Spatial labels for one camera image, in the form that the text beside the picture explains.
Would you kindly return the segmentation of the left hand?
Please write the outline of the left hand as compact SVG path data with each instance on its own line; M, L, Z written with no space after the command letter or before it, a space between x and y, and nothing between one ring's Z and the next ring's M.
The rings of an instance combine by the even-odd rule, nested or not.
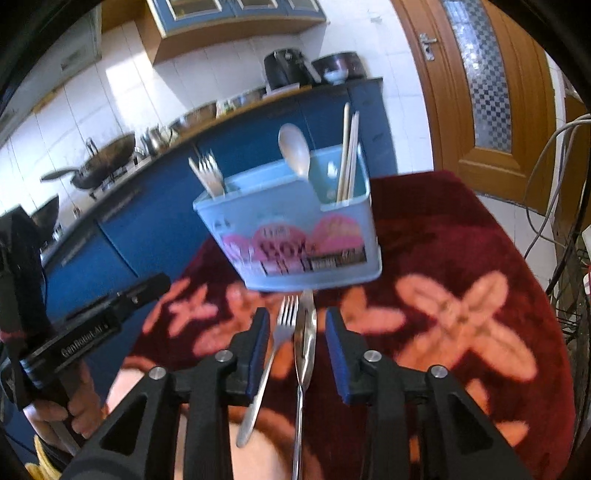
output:
M37 400L23 410L36 434L48 445L63 451L66 447L51 428L51 422L63 422L72 417L72 429L88 439L103 421L100 397L95 391L90 370L84 362L79 364L78 376L80 383L70 397L67 407L48 400Z

